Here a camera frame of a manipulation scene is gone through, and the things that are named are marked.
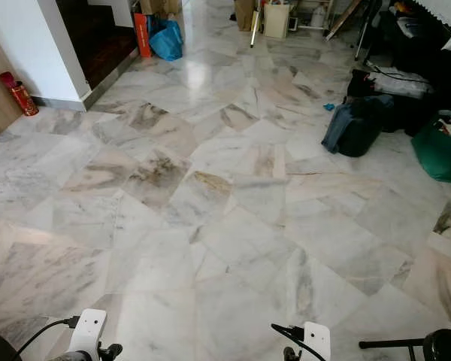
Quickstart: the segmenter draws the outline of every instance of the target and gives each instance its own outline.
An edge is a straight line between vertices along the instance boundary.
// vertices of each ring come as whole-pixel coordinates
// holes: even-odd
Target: black stand
[[[424,338],[411,338],[408,340],[391,340],[391,341],[360,341],[359,348],[382,348],[382,347],[407,347],[411,361],[416,361],[414,356],[414,346],[423,346]]]

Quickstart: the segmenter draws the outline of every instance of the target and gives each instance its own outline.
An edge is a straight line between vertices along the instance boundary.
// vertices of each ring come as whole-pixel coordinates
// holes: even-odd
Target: green bag
[[[438,120],[439,115],[411,143],[424,170],[437,181],[451,183],[451,137],[439,130]]]

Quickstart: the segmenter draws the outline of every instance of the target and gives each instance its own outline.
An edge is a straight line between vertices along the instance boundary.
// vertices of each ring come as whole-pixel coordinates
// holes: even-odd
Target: blue plastic bag
[[[161,58],[169,62],[182,57],[182,36],[177,21],[160,20],[160,30],[149,39],[150,47]]]

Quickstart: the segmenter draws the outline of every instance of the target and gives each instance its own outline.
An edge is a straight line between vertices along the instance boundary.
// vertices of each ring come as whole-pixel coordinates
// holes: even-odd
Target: white container
[[[285,38],[290,11],[290,5],[265,4],[264,35],[272,38]]]
[[[319,5],[313,12],[313,18],[310,21],[310,26],[314,28],[322,28],[324,26],[325,9]]]

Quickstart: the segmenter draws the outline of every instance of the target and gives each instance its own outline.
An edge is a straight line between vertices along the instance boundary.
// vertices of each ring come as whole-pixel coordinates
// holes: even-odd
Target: stair
[[[136,47],[133,28],[115,26],[111,6],[56,0],[85,78],[94,89]]]

